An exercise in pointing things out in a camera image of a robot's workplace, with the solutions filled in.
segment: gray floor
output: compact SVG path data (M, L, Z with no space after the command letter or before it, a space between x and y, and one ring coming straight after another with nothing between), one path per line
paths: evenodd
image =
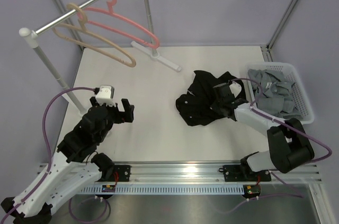
M242 202L239 195L117 195L109 199L112 212L101 223L114 224L221 224L221 223L320 223L306 187L298 187L305 199L277 197L259 199L245 203L230 214L223 214ZM262 195L273 193L291 193L283 185L263 185ZM87 196L74 197L77 205ZM100 215L104 204L89 201L74 210L75 215L90 221ZM67 213L68 204L64 205L53 217L51 223L78 223Z

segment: garment rack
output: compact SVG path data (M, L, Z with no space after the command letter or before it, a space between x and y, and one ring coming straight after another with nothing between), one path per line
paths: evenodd
M86 8L90 6L91 4L97 2L99 0L87 0L79 5L79 8ZM146 14L147 14L147 26L148 30L152 33L154 33L154 27L150 12L150 6L149 6L149 0L144 0L145 2L145 8L146 8ZM51 28L55 27L57 24L69 19L71 16L75 15L77 12L76 10L70 10L63 15L53 19L49 23L41 26L40 28L37 28L36 30L30 30L28 28L21 28L19 31L19 34L21 37L25 39L25 41L28 43L28 45L34 50L34 52L39 56L39 58L42 60L42 62L45 64L45 66L49 69L49 71L52 73L53 77L57 80L59 85L63 89L69 89L68 84L65 82L65 80L62 78L58 70L54 67L52 62L48 59L45 52L41 49L37 42L38 36L42 35L46 31L50 30ZM162 57L159 52L156 49L149 50L142 45L139 45L135 42L132 42L132 46L139 49L143 53L150 56L152 60L159 61L162 64L166 65L167 67L179 72L181 70L181 67L174 64L173 62L167 60L166 58ZM74 95L73 92L68 92L67 95L64 96L65 99L70 102L74 103L74 105L79 109L81 114L86 113L85 108L81 104L81 102L78 100L78 98Z

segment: beige clothes hanger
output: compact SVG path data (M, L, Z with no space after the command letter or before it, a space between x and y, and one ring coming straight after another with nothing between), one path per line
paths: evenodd
M100 36L100 35L98 35L98 34L96 34L96 33L94 33L94 32L89 31L89 30L86 28L85 24L88 22L88 19L87 19L86 13L85 13L81 8L79 8L79 7L78 7L77 5L75 5L74 3L69 3L69 4L67 4L66 7L67 7L68 10L76 10L76 11L81 15L81 18L78 19L78 22L79 22L79 24L80 24L81 27L79 28L79 27L77 27L77 26L74 26L74 25L71 25L71 24L65 24L65 23L60 23L60 24L58 24L56 27L63 27L63 28L72 29L72 30L75 30L75 31L82 32L82 33L84 33L84 34L86 34L86 35L89 35L89 36L91 36L91 37L94 37L94 38L96 38L96 39L99 39L99 40L101 40L101 41L107 43L108 45L110 45L110 46L116 48L117 50L119 50L121 53L123 53L125 56L127 56L127 57L131 60L131 62L124 61L124 60L120 59L119 57L117 57L117 56L115 56L115 55L113 55L113 54L111 54L111 53L108 53L108 52L106 52L106 51L103 51L103 50L101 50L101 49L99 49L99 48L97 48L97 47L94 47L94 46L92 46L92 45L90 45L90 44L83 43L83 42L81 42L81 41L78 41L78 40L72 39L72 38L70 38L70 37L68 37L68 36L65 36L65 35L63 35L62 33L60 33L59 31L57 31L57 29L56 29L56 27L55 27L55 28L53 28L52 30L53 30L53 32L54 32L58 37L60 37L60 38L62 38L62 39L64 39L64 40L73 42L73 43L75 43L75 44L77 44L77 45L83 46L83 47L85 47L85 48L92 49L92 50L94 50L94 51L96 51L96 52L99 52L99 53L101 53L101 54L103 54L103 55L105 55L105 56L108 56L108 57L110 57L110 58L112 58L112 59L114 59L114 60L116 60L116 61L118 61L118 62L120 62L120 63L122 63L122 64L124 64L124 65L126 65L126 66L128 66L128 67L131 67L131 68L132 68L132 67L135 67L135 66L136 66L137 63L136 63L134 57L131 56L129 53L127 53L124 49L120 48L117 44L113 43L112 41L110 41L110 40L108 40L108 39L106 39L106 38L104 38L104 37L102 37L102 36Z

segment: clothes hanger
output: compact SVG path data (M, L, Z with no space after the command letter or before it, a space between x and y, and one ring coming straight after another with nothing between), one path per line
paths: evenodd
M111 54L111 53L108 53L108 52L106 52L106 51L104 51L104 50L101 50L101 49L99 49L99 48L97 48L97 47L94 47L94 46L92 46L92 45L90 45L90 44L83 43L83 42L81 42L81 41L78 41L78 40L72 39L72 38L70 38L70 37L68 37L68 36L65 36L65 35L63 35L62 33L60 33L59 31L57 31L56 28L53 28L53 29L52 29L53 32L54 32L58 37L60 37L60 38L62 38L62 39L64 39L64 40L67 40L67 41L76 43L76 44L78 44L78 45L80 45L80 46L83 46L83 47L92 49L92 50L94 50L94 51L96 51L96 52L99 52L99 53L101 53L101 54L103 54L103 55L105 55L105 56L108 56L108 57L110 57L110 58L112 58L112 59L114 59L114 60L116 60L116 61L118 61L118 62L120 62L120 63L122 63L122 64L124 64L124 65L126 65L126 66L128 66L128 67L133 68L133 67L136 66L137 63L136 63L136 61L135 61L135 59L134 59L133 56L131 56L129 53L127 53L125 50L123 50L122 48L120 48L117 44L113 43L112 41L110 41L110 40L108 40L108 39L106 39L106 38L104 38L104 37L102 37L102 36L100 36L100 35L98 35L98 34L96 34L96 33L94 33L94 32L89 31L89 30L86 28L85 24L88 23L88 19L87 19L86 13L85 13L81 8L79 8L79 7L78 7L77 5L75 5L74 3L69 3L69 4L67 4L66 7L67 7L68 10L76 10L76 11L78 12L78 15L80 15L80 18L78 19L78 22L79 22L79 24L80 24L80 28L77 27L77 26L74 26L74 25L71 25L71 24L65 24L65 23L60 23L60 24L58 24L56 27L63 27L63 28L72 29L72 30L75 30L75 31L82 32L82 33L84 33L84 34L86 34L86 35L89 35L89 36L91 36L91 37L94 37L94 38L96 38L96 39L99 39L99 40L101 40L101 41L107 43L108 45L113 46L113 47L116 48L117 50L119 50L121 53L123 53L125 56L127 56L127 57L131 60L131 62L124 61L124 60L120 59L119 57L117 57L117 56L115 56L115 55L113 55L113 54Z
M127 17L124 17L122 15L119 15L117 13L114 12L113 10L113 6L117 3L117 0L111 0L111 1L108 1L107 2L107 7L108 7L108 10L105 10L103 8L96 8L96 7L87 7L85 8L84 10L85 11L94 11L94 12L99 12L99 13L103 13L103 14L106 14L106 15L109 15L109 16L112 16L112 17L116 17L117 19L120 19L120 20L123 20L133 26L135 26L136 28L142 30L144 33L146 33L147 35L149 35L154 41L155 41L155 44L152 44L152 43L149 43L141 38L138 38L138 37L135 37L131 34L128 34L126 32L123 32L121 30L118 30L118 29L115 29L115 28L112 28L112 27L109 27L107 25L104 25L104 24L101 24L101 23L98 23L98 22L95 22L95 21L88 21L89 24L92 24L92 25L96 25L96 26L99 26L101 28L104 28L106 30L109 30L111 32L115 32L115 33L118 33L120 35L123 35L125 37L128 37L130 39L133 39L141 44L143 44L144 46L148 46L150 48L154 48L154 49L157 49L160 45L159 43L159 39L158 37L156 37L153 33L151 33L150 31L148 31L145 27L143 27L142 25L128 19Z

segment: gray wall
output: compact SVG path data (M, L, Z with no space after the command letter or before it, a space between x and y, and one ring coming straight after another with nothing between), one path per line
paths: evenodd
M332 147L321 174L339 220L339 0L301 0L273 48L275 61L289 62L300 73L316 114L307 132ZM317 154L323 153L315 146Z
M85 0L63 0L81 3ZM150 0L155 32L163 46L266 44L290 0ZM96 3L105 7L105 1ZM143 0L118 0L114 7L136 22L147 25ZM88 18L130 33L126 23L88 12ZM130 43L115 33L91 28L116 43Z
M44 109L61 87L19 36L21 27L36 28L58 15L50 0L0 0L0 200L28 186L39 163L47 160L41 121ZM81 54L77 46L52 32L39 38L51 61L72 83ZM48 115L47 133L55 145L67 103L60 100Z

